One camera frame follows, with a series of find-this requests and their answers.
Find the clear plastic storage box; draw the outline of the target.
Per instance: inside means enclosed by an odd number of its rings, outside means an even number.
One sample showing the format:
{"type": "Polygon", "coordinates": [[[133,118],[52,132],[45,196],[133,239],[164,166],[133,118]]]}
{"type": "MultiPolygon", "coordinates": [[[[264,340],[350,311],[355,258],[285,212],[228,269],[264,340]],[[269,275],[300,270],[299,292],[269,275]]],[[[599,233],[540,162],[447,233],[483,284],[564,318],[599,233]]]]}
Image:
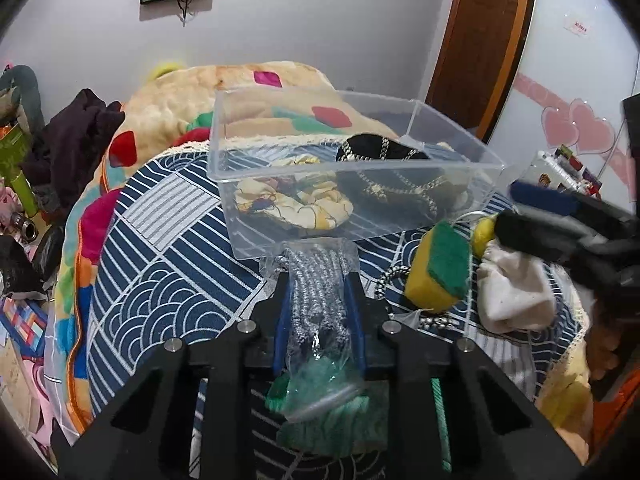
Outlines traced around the clear plastic storage box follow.
{"type": "Polygon", "coordinates": [[[352,218],[330,232],[287,231],[265,220],[245,221],[226,214],[228,184],[247,171],[279,158],[308,151],[320,156],[321,167],[341,171],[376,169],[382,162],[338,162],[341,143],[359,133],[374,133],[417,148],[430,159],[404,162],[404,168],[439,167],[465,174],[470,202],[447,214],[454,220],[482,208],[503,172],[502,160],[475,136],[434,108],[417,100],[376,94],[308,88],[246,87],[217,94],[208,173],[220,189],[224,218],[235,257],[258,258],[279,244],[298,238],[337,236],[367,240],[437,223],[394,221],[355,205],[352,218]]]}

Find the white cloth pouch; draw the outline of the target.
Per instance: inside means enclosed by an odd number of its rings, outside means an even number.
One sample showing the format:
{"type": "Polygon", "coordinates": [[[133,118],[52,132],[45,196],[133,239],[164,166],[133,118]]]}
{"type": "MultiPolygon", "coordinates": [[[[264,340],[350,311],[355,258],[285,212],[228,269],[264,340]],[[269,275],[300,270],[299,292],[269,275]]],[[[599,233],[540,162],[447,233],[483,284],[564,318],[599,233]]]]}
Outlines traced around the white cloth pouch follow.
{"type": "Polygon", "coordinates": [[[506,334],[544,330],[555,318],[555,298],[544,263],[488,243],[477,269],[477,310],[485,330],[506,334]]]}

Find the yellow patterned silk scarf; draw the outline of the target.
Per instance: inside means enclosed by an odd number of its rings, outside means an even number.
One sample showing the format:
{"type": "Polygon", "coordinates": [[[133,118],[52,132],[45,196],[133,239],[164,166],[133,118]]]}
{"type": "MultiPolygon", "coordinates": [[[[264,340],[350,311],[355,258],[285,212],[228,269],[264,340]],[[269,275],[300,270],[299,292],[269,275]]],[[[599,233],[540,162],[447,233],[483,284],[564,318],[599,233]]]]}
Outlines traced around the yellow patterned silk scarf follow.
{"type": "Polygon", "coordinates": [[[226,214],[287,231],[323,233],[344,226],[354,202],[337,173],[321,165],[320,156],[302,151],[248,170],[228,184],[226,214]]]}

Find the dark purple garment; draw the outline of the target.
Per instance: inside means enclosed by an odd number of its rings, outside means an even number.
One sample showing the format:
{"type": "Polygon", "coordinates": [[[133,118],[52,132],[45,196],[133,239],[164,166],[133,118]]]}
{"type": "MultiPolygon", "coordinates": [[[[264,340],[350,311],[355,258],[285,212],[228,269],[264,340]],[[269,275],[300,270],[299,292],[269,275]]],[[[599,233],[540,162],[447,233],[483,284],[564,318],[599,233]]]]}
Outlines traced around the dark purple garment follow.
{"type": "Polygon", "coordinates": [[[21,167],[40,210],[70,212],[124,119],[122,104],[82,89],[36,131],[21,167]]]}

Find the yellow felt ball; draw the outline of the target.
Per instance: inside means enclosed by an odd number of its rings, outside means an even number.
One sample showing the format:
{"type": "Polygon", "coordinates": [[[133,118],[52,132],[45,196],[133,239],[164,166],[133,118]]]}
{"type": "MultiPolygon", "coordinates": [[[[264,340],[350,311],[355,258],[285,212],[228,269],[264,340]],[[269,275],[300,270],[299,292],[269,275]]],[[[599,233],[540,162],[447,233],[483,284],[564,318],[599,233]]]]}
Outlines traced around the yellow felt ball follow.
{"type": "Polygon", "coordinates": [[[483,258],[488,244],[495,238],[497,216],[484,216],[477,221],[471,237],[472,253],[476,258],[483,258]]]}

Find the black checkered beret hat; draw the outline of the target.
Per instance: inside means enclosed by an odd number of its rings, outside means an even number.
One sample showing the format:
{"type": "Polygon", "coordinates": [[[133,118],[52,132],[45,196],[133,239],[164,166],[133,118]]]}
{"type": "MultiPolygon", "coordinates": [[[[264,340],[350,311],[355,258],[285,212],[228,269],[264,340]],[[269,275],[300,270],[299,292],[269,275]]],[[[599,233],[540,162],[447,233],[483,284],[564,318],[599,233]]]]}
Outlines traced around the black checkered beret hat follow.
{"type": "Polygon", "coordinates": [[[359,133],[343,141],[338,162],[382,162],[376,169],[341,171],[338,183],[345,194],[367,212],[394,221],[435,223],[471,200],[465,174],[439,167],[404,168],[404,162],[427,162],[417,148],[374,133],[359,133]]]}

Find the green cardboard box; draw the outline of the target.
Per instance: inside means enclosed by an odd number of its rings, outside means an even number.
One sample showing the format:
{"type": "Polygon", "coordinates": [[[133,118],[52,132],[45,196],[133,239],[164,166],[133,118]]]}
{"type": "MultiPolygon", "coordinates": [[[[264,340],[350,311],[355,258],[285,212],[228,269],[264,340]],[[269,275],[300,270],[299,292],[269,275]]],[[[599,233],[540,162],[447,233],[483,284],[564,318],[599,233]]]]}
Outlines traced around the green cardboard box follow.
{"type": "Polygon", "coordinates": [[[24,211],[33,217],[37,205],[32,189],[21,167],[30,148],[30,135],[24,133],[19,124],[1,128],[1,177],[9,185],[20,200],[24,211]]]}

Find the brown wooden door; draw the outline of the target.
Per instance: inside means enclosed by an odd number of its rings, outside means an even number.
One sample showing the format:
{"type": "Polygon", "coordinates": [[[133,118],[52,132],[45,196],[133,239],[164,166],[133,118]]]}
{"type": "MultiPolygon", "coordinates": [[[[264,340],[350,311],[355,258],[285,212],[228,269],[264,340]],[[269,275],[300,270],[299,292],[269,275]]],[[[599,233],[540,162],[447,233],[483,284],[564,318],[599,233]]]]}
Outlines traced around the brown wooden door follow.
{"type": "Polygon", "coordinates": [[[520,62],[535,0],[452,0],[426,102],[488,142],[520,62]]]}

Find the green dinosaur plush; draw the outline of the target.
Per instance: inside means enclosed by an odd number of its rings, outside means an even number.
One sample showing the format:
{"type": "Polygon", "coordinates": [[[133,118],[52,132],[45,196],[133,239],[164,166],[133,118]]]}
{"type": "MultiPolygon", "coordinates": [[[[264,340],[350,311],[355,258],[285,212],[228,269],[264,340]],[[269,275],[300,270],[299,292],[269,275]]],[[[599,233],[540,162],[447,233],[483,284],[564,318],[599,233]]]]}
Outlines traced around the green dinosaur plush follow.
{"type": "Polygon", "coordinates": [[[0,84],[1,125],[17,122],[23,132],[41,130],[44,120],[34,71],[27,65],[15,65],[2,73],[0,84]]]}

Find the white suitcase with stickers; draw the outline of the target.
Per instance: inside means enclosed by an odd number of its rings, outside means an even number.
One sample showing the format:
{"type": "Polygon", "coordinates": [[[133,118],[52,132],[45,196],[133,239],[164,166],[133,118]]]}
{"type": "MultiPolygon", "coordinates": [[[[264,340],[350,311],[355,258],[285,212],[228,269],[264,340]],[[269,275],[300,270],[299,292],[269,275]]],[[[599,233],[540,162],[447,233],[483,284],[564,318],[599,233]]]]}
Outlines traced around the white suitcase with stickers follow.
{"type": "Polygon", "coordinates": [[[542,188],[575,191],[601,200],[602,182],[564,144],[553,152],[539,151],[521,180],[542,188]]]}

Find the blue white patterned tablecloth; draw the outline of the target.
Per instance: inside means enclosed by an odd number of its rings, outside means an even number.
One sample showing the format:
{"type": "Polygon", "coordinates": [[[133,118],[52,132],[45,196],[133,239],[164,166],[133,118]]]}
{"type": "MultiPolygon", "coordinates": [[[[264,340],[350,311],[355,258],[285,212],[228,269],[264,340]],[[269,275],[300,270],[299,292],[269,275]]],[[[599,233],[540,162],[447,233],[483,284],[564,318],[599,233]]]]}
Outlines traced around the blue white patterned tablecloth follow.
{"type": "MultiPolygon", "coordinates": [[[[161,342],[200,342],[247,318],[266,299],[258,260],[232,255],[218,186],[206,171],[205,145],[175,148],[147,162],[120,191],[93,285],[86,364],[94,417],[161,342]]],[[[384,271],[409,264],[425,230],[357,240],[367,296],[384,271]]],[[[542,332],[488,333],[473,289],[451,317],[469,321],[469,336],[535,402],[585,460],[592,426],[585,334],[588,316],[560,270],[544,266],[556,317],[542,332]]],[[[303,454],[277,444],[283,424],[265,407],[268,382],[252,387],[258,479],[384,479],[382,452],[343,458],[303,454]]]]}

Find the yellow green sponge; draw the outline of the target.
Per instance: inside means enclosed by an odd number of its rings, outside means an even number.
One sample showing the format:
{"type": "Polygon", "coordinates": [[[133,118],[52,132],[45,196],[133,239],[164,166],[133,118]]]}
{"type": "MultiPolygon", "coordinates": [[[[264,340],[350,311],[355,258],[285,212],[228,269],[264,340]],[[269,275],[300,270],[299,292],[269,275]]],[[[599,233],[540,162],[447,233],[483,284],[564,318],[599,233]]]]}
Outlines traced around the yellow green sponge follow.
{"type": "Polygon", "coordinates": [[[417,308],[436,314],[452,308],[469,290],[470,244],[448,222],[422,236],[405,286],[417,308]]]}

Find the colourful fleece blanket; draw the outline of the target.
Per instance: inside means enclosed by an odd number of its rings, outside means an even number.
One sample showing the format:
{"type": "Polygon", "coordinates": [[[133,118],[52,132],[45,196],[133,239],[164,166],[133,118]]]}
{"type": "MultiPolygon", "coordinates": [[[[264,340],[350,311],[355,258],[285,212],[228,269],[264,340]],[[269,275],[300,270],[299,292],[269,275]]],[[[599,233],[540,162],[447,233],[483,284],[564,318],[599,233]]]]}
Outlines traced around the colourful fleece blanket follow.
{"type": "Polygon", "coordinates": [[[155,156],[181,145],[200,148],[209,135],[216,91],[238,87],[333,89],[321,70],[293,61],[166,65],[120,108],[125,119],[67,217],[44,377],[55,419],[70,440],[79,437],[92,419],[87,318],[118,194],[155,156]]]}

